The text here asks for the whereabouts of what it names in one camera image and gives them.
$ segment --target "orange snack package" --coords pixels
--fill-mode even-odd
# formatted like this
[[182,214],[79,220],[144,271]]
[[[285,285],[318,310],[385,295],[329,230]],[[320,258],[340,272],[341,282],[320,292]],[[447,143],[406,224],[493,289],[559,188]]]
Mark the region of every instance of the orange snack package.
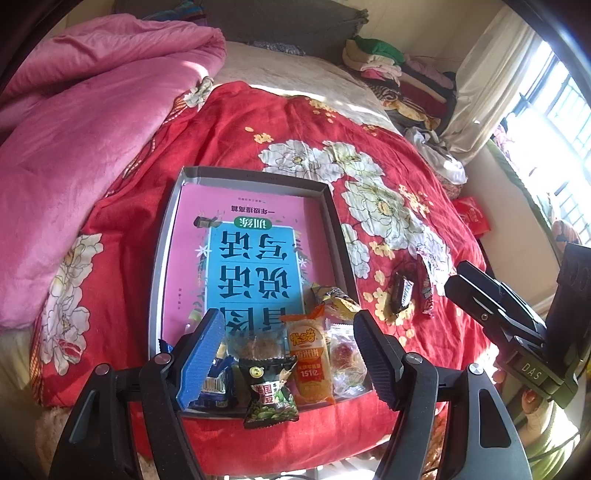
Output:
[[324,305],[309,315],[283,315],[290,355],[297,357],[295,384],[306,403],[335,403],[324,331]]

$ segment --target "candy wrapper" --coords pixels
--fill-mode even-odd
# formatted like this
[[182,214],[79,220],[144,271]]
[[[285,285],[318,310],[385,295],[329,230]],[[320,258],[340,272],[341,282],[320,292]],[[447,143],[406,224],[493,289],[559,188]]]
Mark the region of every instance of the candy wrapper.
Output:
[[419,302],[421,312],[425,315],[431,316],[433,315],[433,287],[425,262],[420,255],[417,255],[417,279],[420,292]]
[[334,404],[324,305],[319,305],[309,315],[283,315],[280,319],[287,326],[290,355],[297,357],[295,384],[300,396],[306,403],[328,401]]
[[363,381],[368,369],[363,362],[353,325],[333,324],[330,333],[330,369],[337,397],[352,398],[365,393]]
[[226,335],[228,354],[239,359],[285,357],[285,326],[271,332],[234,332]]
[[300,418],[296,401],[285,386],[296,362],[293,356],[271,360],[240,360],[240,372],[251,392],[244,428],[270,427]]
[[312,292],[318,303],[324,304],[325,313],[338,318],[341,322],[353,322],[361,307],[338,287],[323,287],[312,284]]
[[404,274],[396,272],[392,279],[392,295],[390,309],[392,313],[398,314],[408,308],[413,298],[413,285]]
[[203,383],[199,398],[189,404],[190,408],[231,408],[236,403],[234,392],[234,358],[215,358]]

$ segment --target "pink book cover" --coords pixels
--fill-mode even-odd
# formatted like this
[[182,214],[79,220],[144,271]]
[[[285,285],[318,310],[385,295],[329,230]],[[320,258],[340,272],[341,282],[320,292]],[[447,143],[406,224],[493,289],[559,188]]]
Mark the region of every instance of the pink book cover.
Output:
[[227,332],[304,313],[312,283],[335,276],[318,199],[185,184],[166,266],[161,337],[174,345],[209,308]]

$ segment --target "green snack bag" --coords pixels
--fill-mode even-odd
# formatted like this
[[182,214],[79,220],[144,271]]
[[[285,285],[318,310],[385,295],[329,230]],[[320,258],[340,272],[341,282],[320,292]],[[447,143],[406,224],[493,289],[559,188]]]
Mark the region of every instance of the green snack bag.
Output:
[[270,427],[282,421],[297,421],[296,402],[285,382],[291,375],[297,358],[270,360],[240,360],[238,366],[251,388],[251,402],[246,410],[244,428]]

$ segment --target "gray pillow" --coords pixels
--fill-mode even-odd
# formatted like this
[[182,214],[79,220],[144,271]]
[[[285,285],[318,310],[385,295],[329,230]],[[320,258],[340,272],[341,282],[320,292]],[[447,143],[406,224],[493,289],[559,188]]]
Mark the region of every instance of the gray pillow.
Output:
[[[115,11],[138,18],[174,8],[180,0],[117,0]],[[345,41],[368,22],[367,10],[333,0],[202,0],[210,27],[228,41],[297,45],[306,54],[342,64]]]

